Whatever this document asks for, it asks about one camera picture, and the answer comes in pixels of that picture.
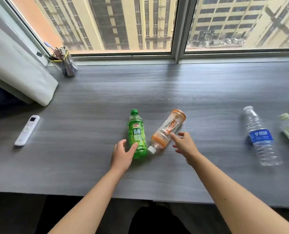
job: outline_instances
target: glass pane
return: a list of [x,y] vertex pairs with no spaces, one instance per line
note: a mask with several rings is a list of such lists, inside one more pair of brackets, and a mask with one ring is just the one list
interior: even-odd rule
[[197,0],[186,53],[289,48],[289,0]]
[[42,41],[71,53],[170,52],[178,0],[11,0]]

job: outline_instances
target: dark floor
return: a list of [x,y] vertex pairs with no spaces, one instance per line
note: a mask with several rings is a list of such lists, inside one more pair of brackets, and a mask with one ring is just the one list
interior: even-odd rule
[[[0,234],[41,234],[70,210],[81,197],[0,193]],[[142,200],[112,199],[97,233],[128,233],[131,219],[146,204]],[[215,205],[167,203],[191,233],[230,233]],[[276,208],[289,221],[289,209]]]

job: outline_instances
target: remote control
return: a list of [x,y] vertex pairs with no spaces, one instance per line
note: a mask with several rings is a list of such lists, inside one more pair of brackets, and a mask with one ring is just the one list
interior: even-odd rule
[[39,121],[40,117],[37,115],[33,115],[29,118],[28,122],[26,123],[25,127],[21,131],[19,137],[15,141],[14,145],[16,146],[23,146],[26,144],[29,136],[33,132],[37,122]]

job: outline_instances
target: blue bottle label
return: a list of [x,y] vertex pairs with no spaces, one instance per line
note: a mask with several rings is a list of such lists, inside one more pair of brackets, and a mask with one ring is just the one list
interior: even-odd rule
[[252,143],[265,141],[265,140],[274,140],[271,137],[271,133],[267,129],[254,130],[250,132],[250,137],[251,137]]

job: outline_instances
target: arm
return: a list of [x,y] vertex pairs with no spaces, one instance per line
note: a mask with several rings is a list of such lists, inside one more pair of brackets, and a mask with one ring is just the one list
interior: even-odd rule
[[233,234],[289,233],[289,222],[204,157],[187,132],[171,133],[177,153],[185,156],[211,195]]
[[120,178],[131,165],[138,144],[134,143],[126,153],[126,139],[118,142],[112,154],[111,168],[54,227],[49,234],[93,234],[96,232],[106,207]]

